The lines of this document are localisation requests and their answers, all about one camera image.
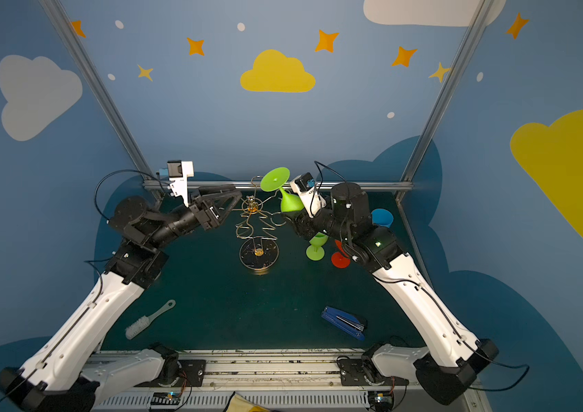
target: blue wall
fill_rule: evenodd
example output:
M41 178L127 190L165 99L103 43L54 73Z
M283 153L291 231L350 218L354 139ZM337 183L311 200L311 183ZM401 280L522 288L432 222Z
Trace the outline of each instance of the blue wall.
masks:
M45 56L81 76L36 0L0 0L0 61L7 55ZM110 171L133 168L81 81L81 99L27 141L3 128L0 90L0 345L52 335L86 296L93 274L82 261L94 256L100 220L94 187Z
M373 161L419 135L441 87L429 76L439 62L450 66L465 33L377 24L363 13L362 0L63 3L70 20L81 21L81 41L150 166L184 158L197 171L231 179L281 165L292 175L313 171L313 160ZM407 3L411 9L422 2ZM319 30L339 33L332 53L315 51ZM187 37L204 40L204 55L189 55ZM417 49L408 67L392 66L400 46ZM299 59L316 79L314 88L242 88L241 75L267 49ZM139 65L152 69L152 81L139 77ZM406 161L397 159L396 168Z
M513 39L519 12L529 22ZM583 1L508 0L404 199L446 303L496 341L501 361L532 366L518 387L489 394L495 412L583 411L583 238L510 148L523 125L582 109ZM583 201L583 187L572 195ZM488 387L516 377L496 367L482 376Z

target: cloud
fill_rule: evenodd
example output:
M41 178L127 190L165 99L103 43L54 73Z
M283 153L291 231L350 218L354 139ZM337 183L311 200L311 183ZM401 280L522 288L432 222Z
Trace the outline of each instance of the cloud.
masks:
M506 0L495 0L486 24L500 15ZM470 25L479 0L364 0L364 15L378 24L418 24L420 26Z
M42 56L33 60L5 56L0 62L0 88L7 100L1 122L7 134L20 142L37 136L72 107L83 92L81 79L75 73L60 70Z
M511 152L583 238L583 110L551 126L522 126L511 138Z
M251 92L302 93L312 90L316 80L303 63L278 50L266 50L253 63L253 70L241 75L241 87Z

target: yellow cloud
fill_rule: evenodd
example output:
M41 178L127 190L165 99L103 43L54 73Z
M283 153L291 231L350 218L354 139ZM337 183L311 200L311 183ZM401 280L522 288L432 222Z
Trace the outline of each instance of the yellow cloud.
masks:
M266 50L253 63L253 70L241 75L241 87L251 92L302 93L312 90L316 80L303 63L278 50Z
M551 126L529 123L511 138L511 152L583 237L583 110Z

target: white cloud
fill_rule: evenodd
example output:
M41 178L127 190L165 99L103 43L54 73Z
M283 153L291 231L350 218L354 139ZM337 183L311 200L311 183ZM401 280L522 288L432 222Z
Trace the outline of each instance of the white cloud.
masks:
M1 122L10 137L20 142L32 139L67 109L83 92L81 79L60 70L46 57L33 60L5 56L0 62L0 88L7 104Z
M486 24L500 15L506 0L494 0ZM468 26L479 0L364 0L364 15L378 24Z

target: blue cup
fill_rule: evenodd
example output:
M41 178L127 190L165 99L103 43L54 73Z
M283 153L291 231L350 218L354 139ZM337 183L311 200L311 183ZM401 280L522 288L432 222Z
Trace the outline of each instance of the blue cup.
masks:
M394 216L388 210L374 209L372 210L372 222L374 225L390 227L394 221Z

